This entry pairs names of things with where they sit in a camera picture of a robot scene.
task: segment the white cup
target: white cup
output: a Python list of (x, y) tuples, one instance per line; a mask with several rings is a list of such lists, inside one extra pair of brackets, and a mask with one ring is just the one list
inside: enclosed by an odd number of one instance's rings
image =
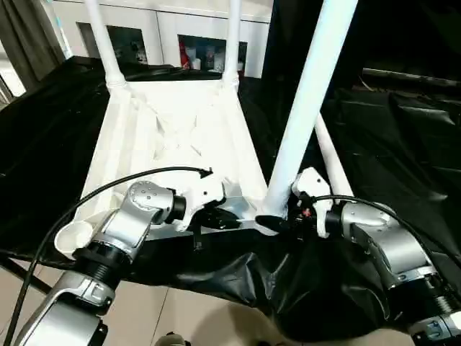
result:
[(196, 47), (186, 47), (186, 54), (189, 57), (190, 61), (194, 61), (197, 57), (197, 49)]
[(192, 69), (193, 70), (200, 70), (202, 65), (202, 61), (199, 58), (195, 58), (192, 60)]
[(93, 227), (86, 221), (70, 222), (55, 236), (55, 248), (70, 260), (75, 250), (85, 247), (93, 237)]

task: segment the bottle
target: bottle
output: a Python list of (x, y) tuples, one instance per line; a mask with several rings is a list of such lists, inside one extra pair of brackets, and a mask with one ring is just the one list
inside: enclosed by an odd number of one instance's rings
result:
[(215, 67), (215, 46), (208, 45), (205, 52), (205, 70), (213, 70)]
[(184, 46), (183, 42), (179, 43), (179, 57), (181, 58), (181, 67), (182, 68), (190, 68), (189, 57), (186, 54), (186, 47)]
[(245, 76), (245, 70), (243, 67), (243, 62), (239, 61), (237, 63), (237, 74), (238, 74), (238, 79), (241, 81), (243, 76)]
[(197, 57), (197, 49), (196, 47), (187, 47), (186, 46), (186, 54), (189, 57), (190, 63), (192, 63), (195, 58)]
[(215, 64), (213, 70), (220, 74), (224, 72), (225, 51), (219, 51), (215, 54)]

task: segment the black tarp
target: black tarp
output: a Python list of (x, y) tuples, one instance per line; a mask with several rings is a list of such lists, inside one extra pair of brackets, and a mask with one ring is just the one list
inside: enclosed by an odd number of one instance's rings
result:
[[(219, 78), (167, 66), (123, 66), (122, 71), (130, 80)], [(277, 85), (272, 97), (262, 90), (258, 81), (244, 79), (240, 98), (267, 178), (286, 116), (273, 116), (283, 103)], [(0, 253), (29, 259), (51, 223), (79, 198), (108, 97), (99, 62), (72, 58), (0, 113)], [(461, 107), (338, 90), (323, 114), (355, 193), (387, 203), (459, 253)], [(303, 166), (323, 172), (314, 138)], [(255, 230), (219, 233), (204, 236), (198, 252), (190, 237), (150, 241), (126, 279), (257, 307), (288, 337), (305, 342), (399, 327), (393, 322), (399, 311), (389, 308), (361, 249), (306, 234), (300, 241)], [(455, 266), (442, 254), (437, 259), (461, 287)], [(52, 243), (42, 262), (71, 267)]]
[[(322, 3), (274, 0), (263, 80), (284, 80), (284, 93), (291, 97), (295, 96)], [(359, 76), (368, 84), (380, 80), (381, 88), (390, 82), (363, 72), (363, 68), (461, 81), (460, 30), (458, 0), (358, 1), (331, 85), (350, 88), (360, 83)], [(424, 79), (418, 92), (440, 91), (425, 85)]]

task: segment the curtain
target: curtain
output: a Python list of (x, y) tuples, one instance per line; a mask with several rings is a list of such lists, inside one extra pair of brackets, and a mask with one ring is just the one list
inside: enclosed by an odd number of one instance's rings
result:
[(26, 90), (64, 61), (40, 0), (0, 0), (0, 40)]

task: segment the black cable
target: black cable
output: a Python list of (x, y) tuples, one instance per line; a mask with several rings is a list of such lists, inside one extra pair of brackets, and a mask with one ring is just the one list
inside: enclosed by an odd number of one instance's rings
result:
[(461, 261), (456, 257), (456, 255), (449, 250), (445, 245), (443, 245), (440, 241), (435, 239), (432, 235), (428, 234), (427, 232), (423, 231), (422, 229), (417, 229), (415, 226), (412, 226), (409, 222), (403, 220), (400, 216), (398, 216), (395, 212), (389, 210), (385, 206), (382, 206), (381, 204), (375, 203), (375, 202), (370, 202), (368, 200), (364, 200), (362, 198), (358, 197), (352, 197), (352, 196), (346, 196), (346, 195), (325, 195), (325, 196), (318, 196), (318, 197), (311, 197), (310, 201), (311, 203), (318, 202), (319, 200), (347, 200), (349, 202), (358, 202), (358, 203), (363, 203), (365, 205), (368, 205), (372, 208), (376, 208), (379, 211), (382, 211), (383, 213), (388, 214), (391, 218), (394, 218), (397, 222), (399, 222), (400, 225), (408, 229), (408, 231), (411, 233), (412, 236), (415, 237), (415, 239), (419, 242), (423, 250), (427, 253), (429, 258), (432, 261), (433, 266), (437, 269), (439, 274), (442, 276), (442, 278), (449, 282), (446, 278), (444, 278), (442, 271), (437, 267), (436, 262), (434, 261), (433, 258), (431, 258), (432, 251), (425, 245), (425, 243), (422, 241), (420, 234), (422, 234), (424, 237), (426, 237), (429, 241), (434, 243), (437, 247), (439, 247), (452, 261), (453, 263), (461, 270)]
[(45, 248), (45, 245), (48, 242), (48, 239), (58, 230), (58, 228), (60, 227), (62, 222), (64, 222), (66, 220), (66, 218), (70, 214), (72, 214), (72, 212), (74, 212), (75, 209), (77, 209), (80, 205), (88, 202), (94, 196), (98, 195), (99, 193), (101, 193), (101, 192), (103, 192), (103, 191), (105, 191), (105, 190), (107, 190), (107, 189), (109, 189), (111, 187), (114, 187), (115, 185), (122, 184), (123, 182), (127, 182), (127, 181), (132, 180), (132, 179), (144, 177), (146, 175), (162, 173), (162, 172), (171, 172), (171, 171), (198, 172), (198, 173), (200, 173), (201, 177), (206, 177), (207, 175), (212, 173), (211, 171), (207, 171), (206, 169), (200, 169), (200, 168), (195, 168), (195, 167), (164, 167), (164, 168), (149, 169), (148, 171), (144, 171), (144, 172), (140, 172), (140, 173), (136, 173), (136, 174), (131, 174), (131, 175), (128, 175), (126, 177), (114, 180), (113, 182), (110, 182), (110, 183), (108, 183), (106, 185), (103, 185), (103, 186), (95, 189), (95, 191), (89, 193), (88, 195), (86, 195), (85, 197), (80, 199), (80, 201), (78, 201), (77, 203), (74, 203), (51, 226), (51, 228), (48, 230), (46, 235), (43, 237), (42, 242), (38, 246), (37, 251), (36, 251), (36, 253), (35, 253), (35, 255), (34, 255), (32, 261), (30, 263), (30, 266), (29, 266), (29, 269), (27, 271), (27, 274), (26, 274), (26, 277), (24, 279), (24, 282), (22, 283), (21, 291), (19, 292), (19, 295), (18, 295), (17, 301), (16, 301), (16, 305), (14, 306), (14, 311), (13, 311), (13, 314), (12, 314), (11, 321), (9, 323), (8, 331), (6, 332), (5, 341), (4, 341), (4, 344), (3, 344), (4, 346), (10, 346), (10, 344), (12, 343), (13, 336), (14, 336), (14, 331), (16, 330), (19, 315), (21, 314), (22, 304), (24, 303), (24, 299), (25, 299), (25, 296), (26, 296), (26, 293), (27, 293), (27, 289), (29, 288), (30, 281), (32, 280), (32, 277), (34, 275), (34, 271), (35, 271), (35, 268), (37, 267), (40, 255), (42, 254), (42, 252), (43, 252), (43, 250)]

